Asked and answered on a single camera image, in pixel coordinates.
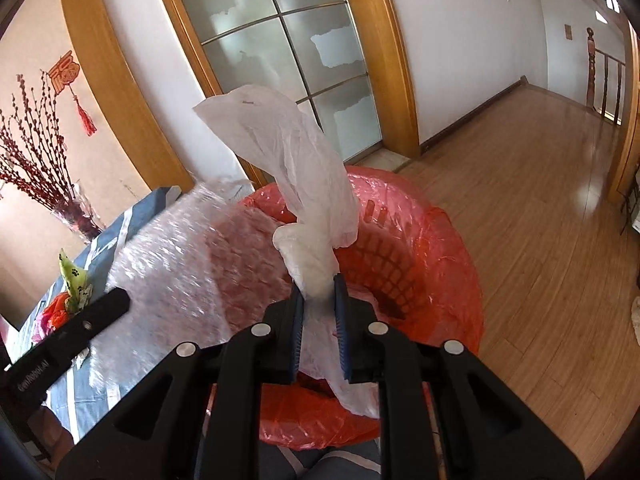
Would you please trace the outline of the red trash bag liner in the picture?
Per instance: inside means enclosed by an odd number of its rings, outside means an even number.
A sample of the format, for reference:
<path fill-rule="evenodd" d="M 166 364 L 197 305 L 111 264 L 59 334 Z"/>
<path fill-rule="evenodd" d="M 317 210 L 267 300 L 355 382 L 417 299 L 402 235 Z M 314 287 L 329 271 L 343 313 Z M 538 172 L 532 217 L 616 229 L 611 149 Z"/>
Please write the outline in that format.
<path fill-rule="evenodd" d="M 354 166 L 347 173 L 360 210 L 361 203 L 370 198 L 410 224 L 414 254 L 423 266 L 431 310 L 407 322 L 396 322 L 378 312 L 372 296 L 346 282 L 350 296 L 370 302 L 381 321 L 421 344 L 457 339 L 477 350 L 484 332 L 480 283 L 472 259 L 446 212 L 430 204 L 416 186 L 398 174 Z M 279 221 L 280 226 L 294 221 L 275 185 L 265 186 L 241 204 L 260 209 Z M 293 385 L 267 386 L 262 390 L 259 437 L 266 443 L 309 450 L 351 445 L 377 435 L 378 418 L 345 410 L 323 379 L 299 370 Z"/>

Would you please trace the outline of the red berry branches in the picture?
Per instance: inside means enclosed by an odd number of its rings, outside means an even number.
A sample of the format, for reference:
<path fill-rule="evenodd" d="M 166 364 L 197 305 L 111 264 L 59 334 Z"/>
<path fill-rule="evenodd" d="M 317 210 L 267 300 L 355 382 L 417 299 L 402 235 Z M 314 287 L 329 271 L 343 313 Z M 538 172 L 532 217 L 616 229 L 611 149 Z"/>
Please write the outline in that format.
<path fill-rule="evenodd" d="M 39 89 L 21 74 L 16 83 L 11 108 L 1 113 L 1 181 L 68 221 L 80 207 L 52 86 L 46 76 Z"/>

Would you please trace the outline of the glass vase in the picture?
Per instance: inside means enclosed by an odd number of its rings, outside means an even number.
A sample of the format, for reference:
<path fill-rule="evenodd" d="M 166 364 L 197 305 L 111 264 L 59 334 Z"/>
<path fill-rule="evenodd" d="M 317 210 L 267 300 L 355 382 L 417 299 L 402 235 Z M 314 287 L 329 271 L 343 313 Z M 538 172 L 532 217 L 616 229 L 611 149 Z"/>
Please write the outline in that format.
<path fill-rule="evenodd" d="M 67 229 L 75 233 L 86 245 L 105 229 L 100 217 L 88 200 L 80 181 L 73 184 L 70 197 L 59 200 L 51 214 Z"/>

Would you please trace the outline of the frosted glass door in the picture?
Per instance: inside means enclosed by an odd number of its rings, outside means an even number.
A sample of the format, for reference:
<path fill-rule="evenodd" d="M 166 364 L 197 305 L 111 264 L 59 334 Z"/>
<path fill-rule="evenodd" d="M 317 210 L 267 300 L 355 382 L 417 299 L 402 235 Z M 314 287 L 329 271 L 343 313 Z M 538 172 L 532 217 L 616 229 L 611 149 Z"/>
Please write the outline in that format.
<path fill-rule="evenodd" d="M 218 86 L 273 88 L 316 121 L 346 162 L 382 142 L 347 0 L 181 0 Z"/>

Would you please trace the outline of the light green wrapper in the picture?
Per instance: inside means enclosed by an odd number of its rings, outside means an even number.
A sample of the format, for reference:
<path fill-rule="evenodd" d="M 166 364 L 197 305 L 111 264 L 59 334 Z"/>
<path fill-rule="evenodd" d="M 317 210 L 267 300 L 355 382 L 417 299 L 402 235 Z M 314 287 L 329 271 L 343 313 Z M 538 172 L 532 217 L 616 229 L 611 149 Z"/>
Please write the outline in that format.
<path fill-rule="evenodd" d="M 84 268 L 76 266 L 63 249 L 58 253 L 58 266 L 68 295 L 65 300 L 65 310 L 67 313 L 75 315 L 88 306 L 93 294 L 93 286 L 90 283 L 88 272 Z"/>

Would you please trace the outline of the white plastic bag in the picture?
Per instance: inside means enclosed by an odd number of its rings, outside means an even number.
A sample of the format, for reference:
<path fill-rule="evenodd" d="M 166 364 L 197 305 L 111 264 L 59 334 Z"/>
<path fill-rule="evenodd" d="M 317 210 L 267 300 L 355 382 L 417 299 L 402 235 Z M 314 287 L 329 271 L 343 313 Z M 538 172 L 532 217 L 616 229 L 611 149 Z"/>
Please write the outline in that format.
<path fill-rule="evenodd" d="M 235 154 L 273 177 L 294 214 L 272 242 L 305 300 L 300 371 L 325 380 L 345 410 L 377 418 L 375 388 L 350 384 L 338 358 L 334 252 L 356 242 L 360 211 L 341 156 L 292 100 L 256 84 L 212 96 L 194 112 Z"/>

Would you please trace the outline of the wooden stair railing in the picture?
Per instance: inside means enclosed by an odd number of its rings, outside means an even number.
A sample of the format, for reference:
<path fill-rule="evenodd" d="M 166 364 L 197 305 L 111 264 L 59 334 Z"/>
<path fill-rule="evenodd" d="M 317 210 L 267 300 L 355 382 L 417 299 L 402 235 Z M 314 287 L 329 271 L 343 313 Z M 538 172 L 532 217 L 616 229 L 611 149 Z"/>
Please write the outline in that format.
<path fill-rule="evenodd" d="M 622 124 L 623 82 L 626 63 L 596 46 L 594 30 L 587 34 L 587 90 L 586 107 L 591 108 L 603 120 L 613 125 Z"/>

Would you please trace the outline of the clear bubble wrap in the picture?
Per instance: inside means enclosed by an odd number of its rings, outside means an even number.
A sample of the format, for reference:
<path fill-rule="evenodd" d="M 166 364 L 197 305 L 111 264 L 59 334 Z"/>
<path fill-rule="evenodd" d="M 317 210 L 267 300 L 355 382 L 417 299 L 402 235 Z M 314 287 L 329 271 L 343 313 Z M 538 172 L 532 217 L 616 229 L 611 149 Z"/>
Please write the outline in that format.
<path fill-rule="evenodd" d="M 247 189 L 198 184 L 115 256 L 106 287 L 126 290 L 130 308 L 92 341 L 93 388 L 128 390 L 178 344 L 223 344 L 288 298 L 291 280 L 272 244 L 280 223 L 241 204 Z"/>

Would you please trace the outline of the red plastic trash basket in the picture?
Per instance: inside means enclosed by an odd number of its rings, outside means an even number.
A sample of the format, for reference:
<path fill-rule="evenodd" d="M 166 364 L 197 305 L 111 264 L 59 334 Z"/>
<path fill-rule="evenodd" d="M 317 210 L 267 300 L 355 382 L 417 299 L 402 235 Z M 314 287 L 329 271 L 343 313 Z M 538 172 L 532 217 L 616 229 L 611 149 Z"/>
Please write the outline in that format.
<path fill-rule="evenodd" d="M 372 296 L 384 318 L 407 322 L 431 310 L 411 226 L 387 206 L 364 200 L 356 242 L 335 255 L 347 284 Z"/>

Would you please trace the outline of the red orange wrapper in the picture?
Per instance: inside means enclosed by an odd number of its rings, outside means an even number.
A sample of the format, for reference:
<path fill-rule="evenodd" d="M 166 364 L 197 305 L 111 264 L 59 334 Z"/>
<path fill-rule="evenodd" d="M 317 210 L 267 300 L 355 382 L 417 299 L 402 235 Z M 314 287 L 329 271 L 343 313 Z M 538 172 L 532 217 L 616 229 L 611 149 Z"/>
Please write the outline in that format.
<path fill-rule="evenodd" d="M 39 344 L 44 338 L 63 326 L 72 315 L 68 312 L 66 301 L 70 294 L 64 290 L 51 300 L 36 319 L 36 325 L 32 331 L 32 342 Z"/>

